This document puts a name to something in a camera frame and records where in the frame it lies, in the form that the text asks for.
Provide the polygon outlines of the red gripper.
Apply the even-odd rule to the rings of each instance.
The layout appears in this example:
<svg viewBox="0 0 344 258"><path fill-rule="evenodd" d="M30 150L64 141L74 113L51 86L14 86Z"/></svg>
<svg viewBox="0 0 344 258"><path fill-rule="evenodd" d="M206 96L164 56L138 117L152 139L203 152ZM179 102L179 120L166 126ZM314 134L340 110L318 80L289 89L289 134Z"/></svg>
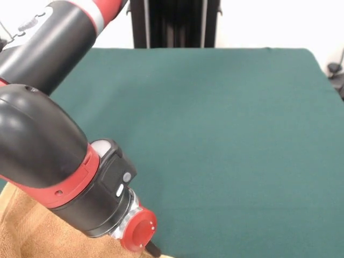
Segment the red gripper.
<svg viewBox="0 0 344 258"><path fill-rule="evenodd" d="M151 256L161 256L160 248L151 241L156 229L156 215L146 208L137 208L124 228L120 243L132 252L140 252L145 248Z"/></svg>

